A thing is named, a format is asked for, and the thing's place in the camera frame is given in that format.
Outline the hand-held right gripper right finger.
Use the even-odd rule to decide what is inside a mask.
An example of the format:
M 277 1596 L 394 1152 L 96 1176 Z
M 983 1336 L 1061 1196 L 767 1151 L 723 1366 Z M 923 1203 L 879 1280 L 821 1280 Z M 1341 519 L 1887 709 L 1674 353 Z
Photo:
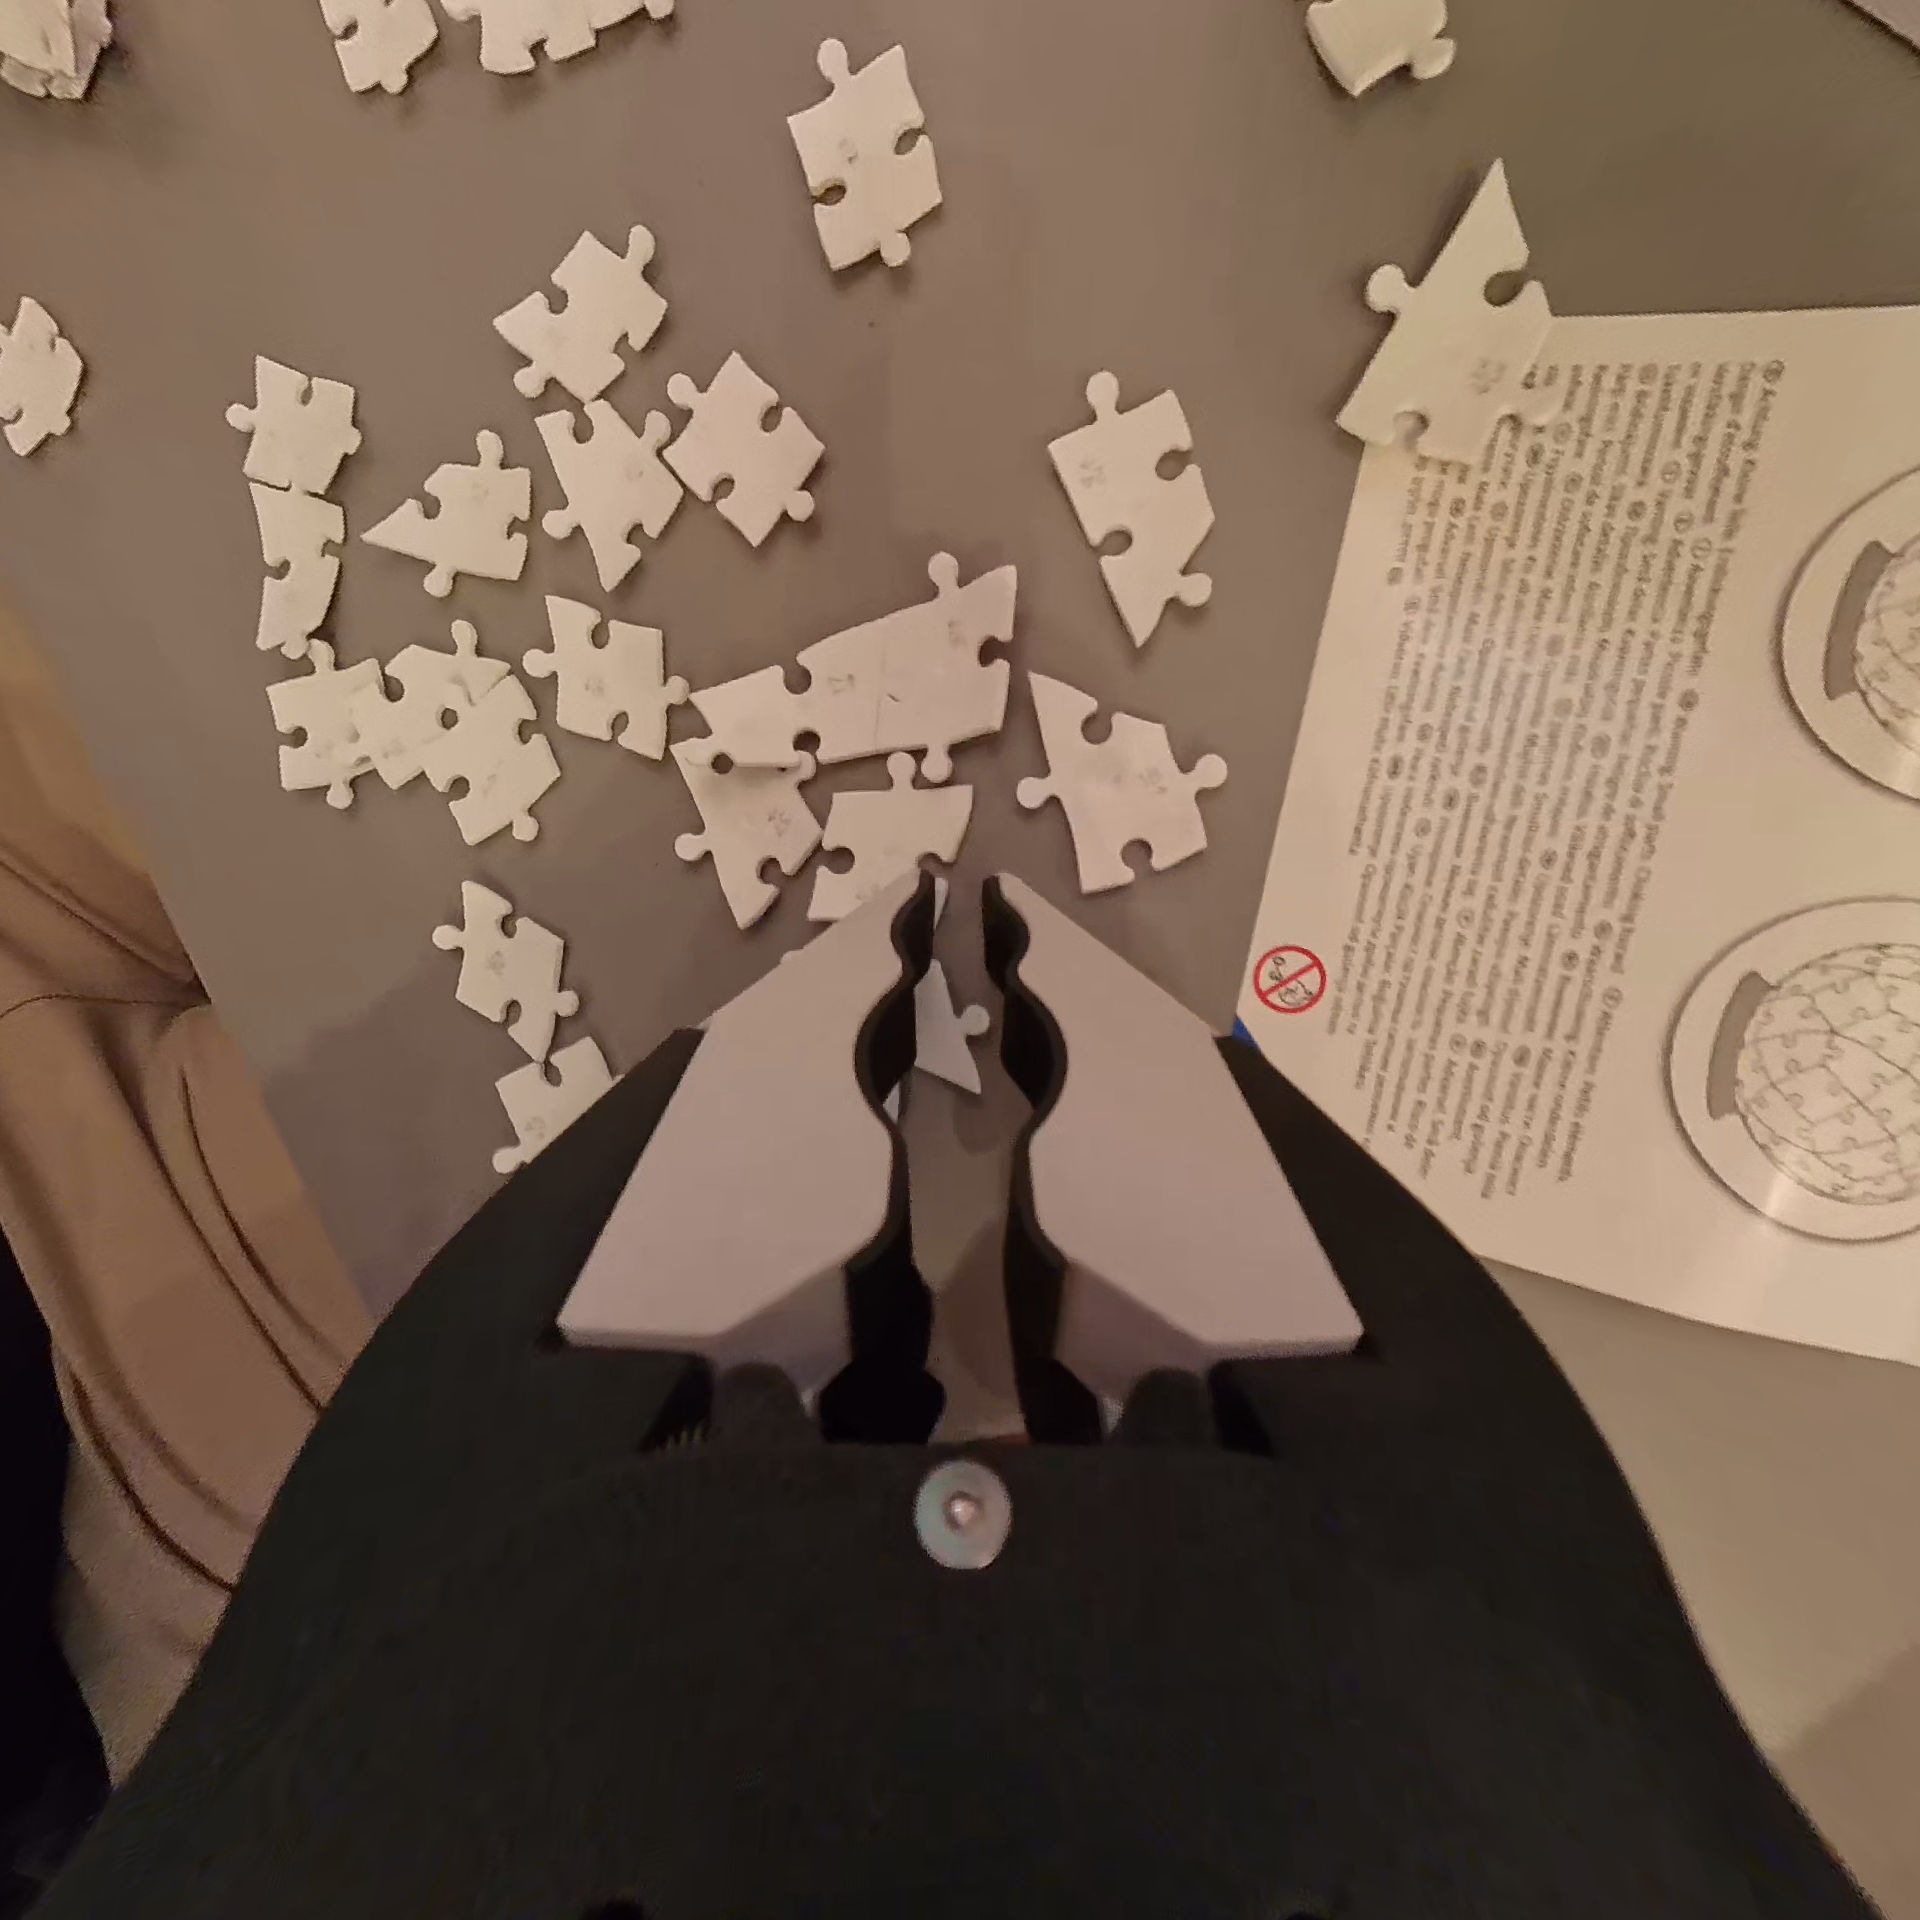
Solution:
M 1214 1035 L 1042 892 L 992 876 L 1000 1058 L 1030 1101 L 1002 1306 L 1030 1436 L 1104 1436 L 1156 1373 L 1334 1360 L 1363 1319 Z

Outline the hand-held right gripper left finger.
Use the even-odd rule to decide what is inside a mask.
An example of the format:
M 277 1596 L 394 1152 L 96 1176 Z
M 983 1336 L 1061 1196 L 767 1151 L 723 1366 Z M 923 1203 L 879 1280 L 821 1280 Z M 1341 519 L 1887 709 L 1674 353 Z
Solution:
M 907 872 L 720 1005 L 560 1333 L 777 1367 L 829 1436 L 931 1436 L 931 1291 L 888 1098 L 918 1061 L 944 883 Z

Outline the single white puzzle piece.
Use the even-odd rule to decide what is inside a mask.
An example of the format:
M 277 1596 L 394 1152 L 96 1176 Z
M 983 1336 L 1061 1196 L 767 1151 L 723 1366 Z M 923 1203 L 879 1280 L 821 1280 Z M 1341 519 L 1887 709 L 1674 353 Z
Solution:
M 918 1058 L 914 1070 L 971 1098 L 983 1093 L 976 1046 L 989 1035 L 992 1017 L 983 1001 L 955 995 L 942 957 L 929 959 L 914 992 Z

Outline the white puzzle pieces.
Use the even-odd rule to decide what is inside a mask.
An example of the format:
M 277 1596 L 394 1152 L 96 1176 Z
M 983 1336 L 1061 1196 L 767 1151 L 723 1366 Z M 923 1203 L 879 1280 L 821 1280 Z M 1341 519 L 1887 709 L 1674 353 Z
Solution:
M 111 3 L 86 101 L 3 96 L 3 312 L 83 356 L 3 453 L 3 610 L 307 1190 L 494 1190 L 496 1075 L 429 930 L 468 876 L 570 944 L 634 1065 L 808 930 L 736 930 L 670 755 L 556 721 L 548 599 L 708 687 L 1018 573 L 1008 725 L 955 749 L 966 866 L 1061 885 L 1026 666 L 1235 782 L 1211 851 L 1090 918 L 1208 1017 L 1255 914 L 1359 445 L 1334 414 L 1488 160 L 1541 270 L 1544 3 L 1365 101 L 1302 3 L 672 3 L 485 63 L 429 3 L 353 92 L 319 3 Z

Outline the person's tan trousers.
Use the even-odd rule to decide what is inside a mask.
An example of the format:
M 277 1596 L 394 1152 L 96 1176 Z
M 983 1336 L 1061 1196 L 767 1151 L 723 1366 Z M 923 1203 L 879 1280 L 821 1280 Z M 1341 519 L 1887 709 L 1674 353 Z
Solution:
M 372 1314 L 10 610 L 3 1231 L 83 1446 L 83 1616 L 177 1687 Z

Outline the printed instruction sheet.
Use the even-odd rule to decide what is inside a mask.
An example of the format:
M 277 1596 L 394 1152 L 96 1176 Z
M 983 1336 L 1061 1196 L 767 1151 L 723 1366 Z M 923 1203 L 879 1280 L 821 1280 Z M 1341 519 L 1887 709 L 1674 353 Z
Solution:
M 1916 308 L 1370 450 L 1237 1033 L 1476 1258 L 1916 1366 Z

